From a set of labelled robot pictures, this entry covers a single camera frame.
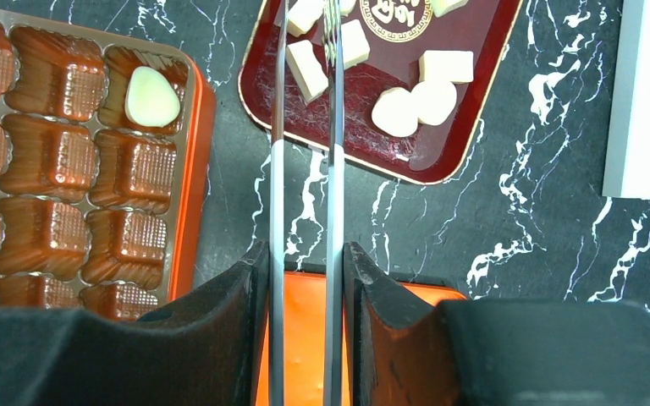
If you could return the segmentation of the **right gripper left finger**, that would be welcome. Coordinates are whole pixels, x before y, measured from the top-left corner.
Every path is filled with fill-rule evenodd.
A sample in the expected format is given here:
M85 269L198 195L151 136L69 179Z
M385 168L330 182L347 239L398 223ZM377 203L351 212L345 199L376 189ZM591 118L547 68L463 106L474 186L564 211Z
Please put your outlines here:
M136 321L0 310L0 405L252 405L269 249Z

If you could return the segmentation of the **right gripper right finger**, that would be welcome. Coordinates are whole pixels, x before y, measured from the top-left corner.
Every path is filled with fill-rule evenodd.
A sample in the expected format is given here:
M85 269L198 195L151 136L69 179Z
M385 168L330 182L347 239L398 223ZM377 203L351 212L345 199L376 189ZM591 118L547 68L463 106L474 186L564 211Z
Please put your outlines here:
M354 405L650 405L650 315L534 299L429 304L344 247Z

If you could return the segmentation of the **oval white chocolate piece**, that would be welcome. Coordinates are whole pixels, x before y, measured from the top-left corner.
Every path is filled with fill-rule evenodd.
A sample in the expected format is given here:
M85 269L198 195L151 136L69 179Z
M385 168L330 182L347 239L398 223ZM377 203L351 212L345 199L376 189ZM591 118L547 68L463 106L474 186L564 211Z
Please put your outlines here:
M162 128L180 112L180 101L170 82L157 70L140 66L130 76L124 111L131 123Z

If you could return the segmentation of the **rectangular white chocolate piece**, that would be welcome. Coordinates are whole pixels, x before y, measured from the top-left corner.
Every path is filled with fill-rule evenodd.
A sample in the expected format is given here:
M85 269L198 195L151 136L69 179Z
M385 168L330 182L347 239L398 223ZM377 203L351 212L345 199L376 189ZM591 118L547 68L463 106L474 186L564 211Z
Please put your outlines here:
M310 41L289 44L285 49L285 60L305 103L314 101L328 88L328 77L323 72Z

